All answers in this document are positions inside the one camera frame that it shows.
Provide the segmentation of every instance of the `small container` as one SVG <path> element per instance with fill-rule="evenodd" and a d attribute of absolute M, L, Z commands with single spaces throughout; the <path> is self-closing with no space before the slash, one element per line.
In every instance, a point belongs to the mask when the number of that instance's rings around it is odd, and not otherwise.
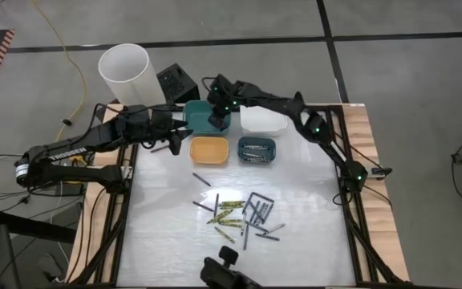
<path fill-rule="evenodd" d="M 243 136 L 238 141 L 237 151 L 238 157 L 246 163 L 268 165 L 276 158 L 276 143 L 268 138 Z M 259 161 L 251 155 L 260 157 Z"/>
<path fill-rule="evenodd" d="M 223 136 L 229 131 L 231 114 L 224 118 L 227 128 L 221 131 L 208 122 L 212 108 L 206 100 L 190 100 L 184 105 L 183 120 L 188 122 L 187 129 L 192 129 L 194 135 Z"/>
<path fill-rule="evenodd" d="M 240 106 L 240 125 L 244 135 L 279 136 L 288 126 L 288 120 L 265 108 Z"/>
<path fill-rule="evenodd" d="M 223 165 L 228 155 L 229 143 L 223 137 L 198 136 L 190 143 L 190 157 L 197 164 Z"/>

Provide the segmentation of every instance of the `dark teal container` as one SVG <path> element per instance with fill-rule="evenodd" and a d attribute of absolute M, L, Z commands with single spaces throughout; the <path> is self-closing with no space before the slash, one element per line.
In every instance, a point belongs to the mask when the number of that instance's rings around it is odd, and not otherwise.
<path fill-rule="evenodd" d="M 193 129 L 193 134 L 202 136 L 223 136 L 229 131 L 231 124 L 231 114 L 224 118 L 227 124 L 225 130 L 221 131 L 208 122 L 212 114 L 212 108 L 205 100 L 190 100 L 184 105 L 183 120 L 188 122 L 187 129 Z"/>

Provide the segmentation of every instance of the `black box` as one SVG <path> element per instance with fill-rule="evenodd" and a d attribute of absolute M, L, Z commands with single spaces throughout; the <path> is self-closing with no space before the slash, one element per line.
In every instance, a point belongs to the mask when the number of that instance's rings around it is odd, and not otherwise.
<path fill-rule="evenodd" d="M 156 74 L 167 104 L 186 104 L 200 100 L 197 84 L 177 63 Z"/>

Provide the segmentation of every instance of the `white container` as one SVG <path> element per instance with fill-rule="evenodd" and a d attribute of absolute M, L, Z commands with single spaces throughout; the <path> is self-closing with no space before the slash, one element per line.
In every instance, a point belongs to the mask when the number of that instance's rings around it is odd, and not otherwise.
<path fill-rule="evenodd" d="M 149 55 L 138 45 L 120 44 L 104 52 L 99 73 L 123 105 L 165 103 Z"/>
<path fill-rule="evenodd" d="M 247 136 L 279 136 L 288 126 L 288 119 L 265 108 L 240 106 L 240 125 Z"/>

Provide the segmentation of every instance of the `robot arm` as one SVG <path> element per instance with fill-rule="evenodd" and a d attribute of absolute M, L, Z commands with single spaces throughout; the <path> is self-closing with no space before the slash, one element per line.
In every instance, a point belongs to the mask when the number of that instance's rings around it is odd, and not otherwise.
<path fill-rule="evenodd" d="M 352 193 L 359 193 L 367 179 L 367 171 L 357 161 L 345 158 L 342 150 L 333 142 L 327 122 L 316 111 L 304 104 L 300 92 L 293 99 L 274 96 L 263 92 L 258 86 L 237 81 L 230 83 L 223 75 L 213 79 L 209 87 L 208 102 L 213 114 L 208 121 L 216 128 L 225 129 L 224 117 L 239 105 L 259 106 L 288 116 L 295 129 L 306 140 L 318 144 L 330 159 L 340 168 L 344 185 Z"/>
<path fill-rule="evenodd" d="M 123 193 L 123 176 L 118 165 L 101 169 L 53 165 L 67 157 L 84 153 L 104 153 L 123 145 L 147 142 L 152 148 L 157 141 L 168 141 L 172 154 L 180 152 L 181 141 L 191 130 L 178 130 L 187 123 L 174 120 L 172 113 L 153 110 L 149 116 L 143 105 L 124 107 L 122 112 L 104 124 L 87 130 L 82 136 L 54 144 L 34 146 L 16 162 L 17 183 L 26 188 L 37 188 L 58 181 L 97 181 L 109 193 Z"/>

